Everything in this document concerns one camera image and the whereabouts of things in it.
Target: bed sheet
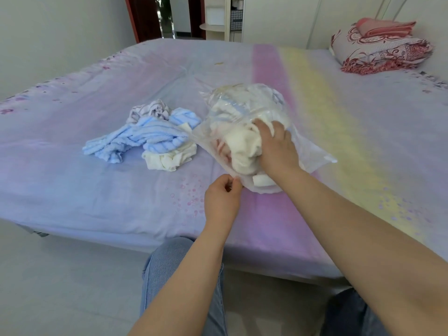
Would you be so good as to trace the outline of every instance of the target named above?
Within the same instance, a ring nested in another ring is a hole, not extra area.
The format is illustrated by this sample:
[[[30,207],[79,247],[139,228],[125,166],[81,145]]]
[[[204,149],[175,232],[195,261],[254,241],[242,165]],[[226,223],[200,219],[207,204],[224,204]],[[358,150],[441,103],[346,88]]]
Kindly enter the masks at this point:
[[[283,93],[300,132],[338,158],[318,179],[447,258],[448,91],[416,72],[349,75],[328,51],[271,45],[143,42],[2,102],[0,216],[151,244],[197,236],[205,190],[223,173],[204,150],[164,172],[146,169],[139,148],[107,164],[81,147],[157,98],[204,118],[199,91],[241,82]],[[226,259],[279,277],[340,276],[284,193],[243,192]]]

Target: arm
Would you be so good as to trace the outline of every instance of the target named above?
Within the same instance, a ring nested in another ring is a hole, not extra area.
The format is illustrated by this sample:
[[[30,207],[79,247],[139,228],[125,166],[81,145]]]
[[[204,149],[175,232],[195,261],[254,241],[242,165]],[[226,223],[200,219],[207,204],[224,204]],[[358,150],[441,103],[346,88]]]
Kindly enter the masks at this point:
[[[232,184],[227,192],[225,187]],[[205,194],[206,224],[128,336],[199,336],[218,281],[224,243],[240,205],[238,178],[222,175]]]
[[[291,134],[262,122],[261,166],[291,198],[317,240],[395,336],[445,335],[448,263],[298,166]]]

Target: blue striped towel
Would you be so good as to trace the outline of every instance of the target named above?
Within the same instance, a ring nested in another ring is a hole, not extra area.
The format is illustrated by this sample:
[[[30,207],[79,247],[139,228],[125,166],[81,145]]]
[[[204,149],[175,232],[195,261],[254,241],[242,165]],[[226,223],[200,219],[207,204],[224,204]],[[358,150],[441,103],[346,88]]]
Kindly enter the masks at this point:
[[[194,129],[201,119],[185,108],[172,111],[168,120],[144,116],[137,124],[126,124],[115,132],[89,140],[82,151],[108,163],[121,163],[121,155],[135,146],[143,145],[143,149],[153,153],[168,153],[188,141],[188,133],[177,127],[184,123]]]

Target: purple stripe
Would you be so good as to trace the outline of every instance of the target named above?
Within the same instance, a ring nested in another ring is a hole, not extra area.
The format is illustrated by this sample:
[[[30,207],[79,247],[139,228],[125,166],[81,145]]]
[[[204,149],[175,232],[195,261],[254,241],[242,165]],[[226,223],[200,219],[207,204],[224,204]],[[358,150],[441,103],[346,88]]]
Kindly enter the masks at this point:
[[[277,49],[272,45],[254,45],[252,59],[253,82],[281,92],[294,111],[296,102]],[[257,194],[245,190],[229,242],[268,250],[279,257],[289,255],[312,263],[330,262],[305,220],[283,192]]]

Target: person's left hand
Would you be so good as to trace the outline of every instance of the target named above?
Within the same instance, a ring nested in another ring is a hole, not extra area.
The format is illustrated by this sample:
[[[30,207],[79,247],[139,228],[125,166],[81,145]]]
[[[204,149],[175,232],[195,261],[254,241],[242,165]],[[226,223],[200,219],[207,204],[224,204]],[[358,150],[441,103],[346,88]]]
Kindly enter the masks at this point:
[[[239,177],[223,174],[205,192],[205,229],[227,239],[240,208],[243,185]]]

